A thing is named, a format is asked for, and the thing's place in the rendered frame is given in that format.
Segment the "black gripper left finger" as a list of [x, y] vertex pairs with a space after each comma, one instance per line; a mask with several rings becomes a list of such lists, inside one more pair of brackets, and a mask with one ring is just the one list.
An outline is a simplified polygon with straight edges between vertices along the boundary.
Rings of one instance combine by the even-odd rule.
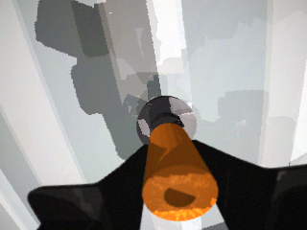
[[105, 230], [141, 230], [148, 145], [143, 145], [102, 180], [90, 184], [34, 188], [27, 201], [44, 220], [99, 220]]

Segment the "orange knob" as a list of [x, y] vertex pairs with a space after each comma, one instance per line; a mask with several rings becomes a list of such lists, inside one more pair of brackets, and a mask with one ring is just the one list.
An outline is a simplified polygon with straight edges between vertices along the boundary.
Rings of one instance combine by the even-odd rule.
[[159, 218], [184, 221], [215, 204], [218, 187], [187, 132], [162, 124], [150, 136], [142, 197]]

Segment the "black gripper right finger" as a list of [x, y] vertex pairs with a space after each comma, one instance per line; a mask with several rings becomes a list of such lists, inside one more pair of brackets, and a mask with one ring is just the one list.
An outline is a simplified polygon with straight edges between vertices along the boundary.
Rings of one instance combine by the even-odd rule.
[[273, 230], [283, 196], [307, 190], [307, 164], [266, 168], [192, 140], [218, 187], [228, 230]]

